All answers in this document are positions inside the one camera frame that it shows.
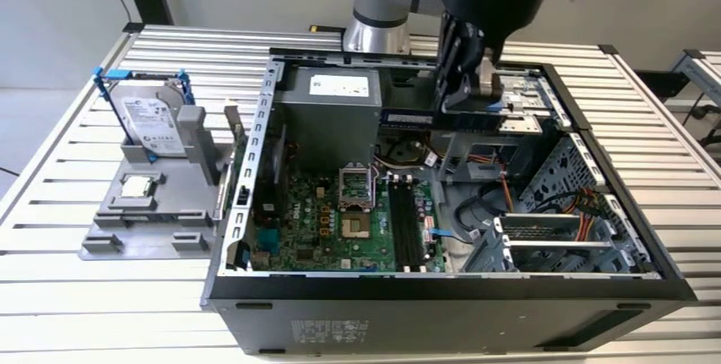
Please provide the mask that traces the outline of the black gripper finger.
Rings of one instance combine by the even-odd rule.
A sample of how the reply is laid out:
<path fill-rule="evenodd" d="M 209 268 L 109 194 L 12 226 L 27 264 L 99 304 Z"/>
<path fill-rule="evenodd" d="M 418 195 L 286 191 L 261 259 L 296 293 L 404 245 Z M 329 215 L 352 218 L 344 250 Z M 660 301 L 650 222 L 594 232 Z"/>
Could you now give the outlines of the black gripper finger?
<path fill-rule="evenodd" d="M 492 59 L 493 50 L 485 47 L 482 36 L 462 39 L 453 61 L 450 111 L 481 112 L 500 101 L 502 87 Z"/>
<path fill-rule="evenodd" d="M 450 13 L 441 16 L 436 63 L 436 107 L 450 111 L 478 92 L 478 29 Z"/>

